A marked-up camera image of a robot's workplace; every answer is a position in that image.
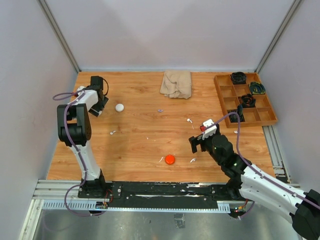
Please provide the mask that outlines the orange earbud charging case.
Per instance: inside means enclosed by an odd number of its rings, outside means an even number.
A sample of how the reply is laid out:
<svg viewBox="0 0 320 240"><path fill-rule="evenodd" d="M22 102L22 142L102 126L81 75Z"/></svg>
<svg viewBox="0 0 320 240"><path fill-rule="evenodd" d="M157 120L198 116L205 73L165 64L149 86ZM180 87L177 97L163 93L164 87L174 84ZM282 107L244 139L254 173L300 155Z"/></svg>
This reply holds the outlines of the orange earbud charging case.
<svg viewBox="0 0 320 240"><path fill-rule="evenodd" d="M175 163L176 161L176 158L174 155L171 155L171 154L168 154L166 157L165 157L165 162L168 164L168 165L172 165Z"/></svg>

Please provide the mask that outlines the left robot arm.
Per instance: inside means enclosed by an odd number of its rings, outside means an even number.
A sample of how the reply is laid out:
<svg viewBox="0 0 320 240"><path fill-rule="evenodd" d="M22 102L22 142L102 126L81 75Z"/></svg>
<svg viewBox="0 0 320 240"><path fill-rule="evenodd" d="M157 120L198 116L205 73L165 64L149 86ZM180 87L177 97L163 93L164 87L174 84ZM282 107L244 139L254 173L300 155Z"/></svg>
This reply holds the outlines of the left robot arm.
<svg viewBox="0 0 320 240"><path fill-rule="evenodd" d="M80 86L75 92L58 93L55 101L75 97L68 104L57 107L58 138L71 149L81 170L81 183L78 185L79 198L101 198L107 193L107 185L101 168L94 157L91 137L92 128L89 114L98 117L108 102L101 76L90 77L88 86Z"/></svg>

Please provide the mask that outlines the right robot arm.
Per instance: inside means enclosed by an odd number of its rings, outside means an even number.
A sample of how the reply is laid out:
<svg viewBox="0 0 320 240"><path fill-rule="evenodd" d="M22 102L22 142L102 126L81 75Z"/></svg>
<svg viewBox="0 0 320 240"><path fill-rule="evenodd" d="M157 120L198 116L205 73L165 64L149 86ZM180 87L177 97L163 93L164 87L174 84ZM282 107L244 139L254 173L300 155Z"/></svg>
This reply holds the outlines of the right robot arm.
<svg viewBox="0 0 320 240"><path fill-rule="evenodd" d="M191 150L208 152L229 177L227 196L251 200L279 214L306 240L320 238L320 194L314 189L304 191L267 174L234 151L228 138L214 126L210 134L189 138Z"/></svg>

